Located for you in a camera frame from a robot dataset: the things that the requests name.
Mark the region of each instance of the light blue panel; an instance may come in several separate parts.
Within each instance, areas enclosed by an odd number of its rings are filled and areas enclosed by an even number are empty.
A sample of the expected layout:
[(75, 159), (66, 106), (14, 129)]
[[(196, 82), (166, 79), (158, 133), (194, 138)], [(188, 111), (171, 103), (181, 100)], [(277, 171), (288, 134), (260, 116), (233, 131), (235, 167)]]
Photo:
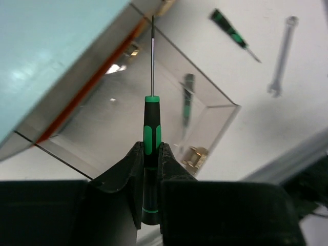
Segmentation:
[(2, 0), (0, 143), (129, 0)]

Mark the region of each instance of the screwdriver shaft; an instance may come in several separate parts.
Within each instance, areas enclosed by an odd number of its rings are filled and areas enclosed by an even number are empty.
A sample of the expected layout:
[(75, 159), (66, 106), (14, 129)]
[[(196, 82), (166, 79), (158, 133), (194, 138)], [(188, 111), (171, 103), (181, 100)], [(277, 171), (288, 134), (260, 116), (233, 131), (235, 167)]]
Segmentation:
[(261, 60), (249, 48), (246, 48), (246, 50), (258, 63), (262, 63)]
[(152, 16), (152, 44), (151, 44), (150, 96), (154, 96), (154, 38), (155, 38), (155, 17)]

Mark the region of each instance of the screwdriver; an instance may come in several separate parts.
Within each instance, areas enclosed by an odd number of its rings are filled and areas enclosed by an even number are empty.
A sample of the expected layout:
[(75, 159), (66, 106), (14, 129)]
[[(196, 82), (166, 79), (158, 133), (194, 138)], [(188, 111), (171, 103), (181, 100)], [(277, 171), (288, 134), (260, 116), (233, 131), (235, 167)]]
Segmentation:
[(247, 52), (257, 61), (261, 62), (259, 58), (248, 48), (248, 44), (242, 39), (239, 33), (233, 28), (229, 23), (227, 18), (218, 10), (214, 10), (211, 15), (211, 20), (213, 20), (225, 33), (227, 33), (239, 46), (247, 50)]
[(158, 150), (161, 143), (159, 96), (154, 95), (154, 38), (155, 17), (152, 16), (150, 96), (145, 97), (145, 117), (143, 122), (143, 145), (145, 148), (143, 166), (145, 172), (142, 204), (142, 222), (151, 226), (159, 224), (157, 167)]

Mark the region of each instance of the open-end wrench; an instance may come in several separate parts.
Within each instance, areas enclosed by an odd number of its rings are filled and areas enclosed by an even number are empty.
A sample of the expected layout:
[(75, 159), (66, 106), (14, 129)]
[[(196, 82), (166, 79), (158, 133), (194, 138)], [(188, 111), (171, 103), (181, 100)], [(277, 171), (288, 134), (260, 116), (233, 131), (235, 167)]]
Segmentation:
[(274, 97), (278, 97), (281, 95), (281, 79), (287, 60), (287, 54), (289, 52), (290, 44), (292, 41), (293, 31), (297, 24), (298, 24), (298, 18), (295, 16), (290, 16), (286, 20), (286, 30), (281, 45), (280, 55), (277, 61), (277, 69), (274, 74), (272, 83), (269, 85), (268, 88), (269, 93), (274, 91), (273, 94)]

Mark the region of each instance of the small screwdriver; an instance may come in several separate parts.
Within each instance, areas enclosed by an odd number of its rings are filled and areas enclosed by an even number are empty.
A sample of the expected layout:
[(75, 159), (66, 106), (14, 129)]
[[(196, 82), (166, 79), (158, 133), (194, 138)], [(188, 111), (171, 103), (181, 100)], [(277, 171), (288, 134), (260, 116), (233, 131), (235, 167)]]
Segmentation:
[(259, 58), (248, 48), (248, 44), (242, 39), (239, 33), (233, 28), (229, 23), (227, 18), (218, 10), (214, 10), (211, 15), (211, 20), (213, 20), (225, 33), (227, 33), (239, 46), (247, 50), (248, 53), (257, 61), (261, 62)]
[(143, 179), (142, 222), (148, 225), (159, 224), (157, 167), (158, 150), (161, 144), (161, 126), (159, 96), (154, 95), (154, 26), (155, 17), (152, 16), (150, 96), (145, 97), (145, 116), (143, 122), (143, 145), (145, 148), (143, 166), (145, 168), (145, 175)]

